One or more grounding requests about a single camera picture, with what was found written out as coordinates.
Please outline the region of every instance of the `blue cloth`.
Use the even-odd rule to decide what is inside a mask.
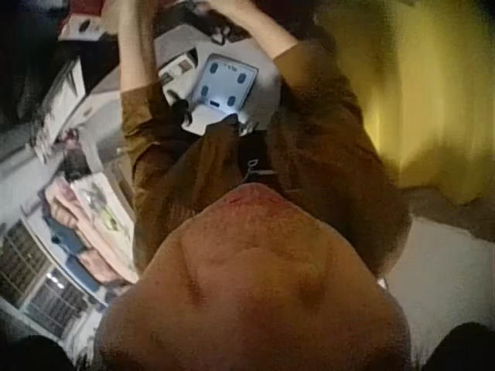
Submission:
[[[100,284],[91,276],[86,270],[83,264],[75,257],[71,255],[67,258],[65,266],[69,273],[76,278],[81,284],[83,284],[88,291],[96,292],[100,288]]]
[[[61,246],[69,255],[78,255],[86,250],[77,233],[68,226],[57,222],[51,216],[43,218],[52,233],[52,242]]]

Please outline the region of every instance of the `lips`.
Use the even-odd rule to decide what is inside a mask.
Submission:
[[[292,208],[292,204],[281,197],[277,192],[259,183],[241,185],[230,191],[216,206],[229,208],[238,206],[270,206],[274,209]]]

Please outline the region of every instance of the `brown shirt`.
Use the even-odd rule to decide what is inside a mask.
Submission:
[[[264,140],[279,190],[338,230],[381,276],[401,252],[410,220],[348,80],[317,43],[298,44],[275,65],[287,91]],[[159,83],[121,98],[141,273],[175,228],[242,183],[237,149],[246,139],[225,122],[209,125],[203,137],[184,131]]]

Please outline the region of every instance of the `white floor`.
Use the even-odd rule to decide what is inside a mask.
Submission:
[[[411,329],[415,359],[424,362],[457,325],[495,329],[495,244],[415,220],[406,250],[387,278]]]

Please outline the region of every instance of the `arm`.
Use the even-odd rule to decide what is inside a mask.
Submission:
[[[147,87],[158,80],[153,19],[156,0],[121,2],[118,45],[121,57],[121,92]]]
[[[326,118],[334,119],[345,110],[347,121],[361,123],[359,104],[334,55],[318,43],[299,42],[251,0],[210,0],[210,4],[245,28],[274,60],[299,113],[324,124],[335,122]]]
[[[121,0],[119,19],[122,131],[134,188],[135,262],[150,248],[143,236],[152,239],[160,228],[149,217],[160,206],[157,184],[198,138],[181,128],[183,114],[174,113],[163,95],[153,45],[155,1]]]

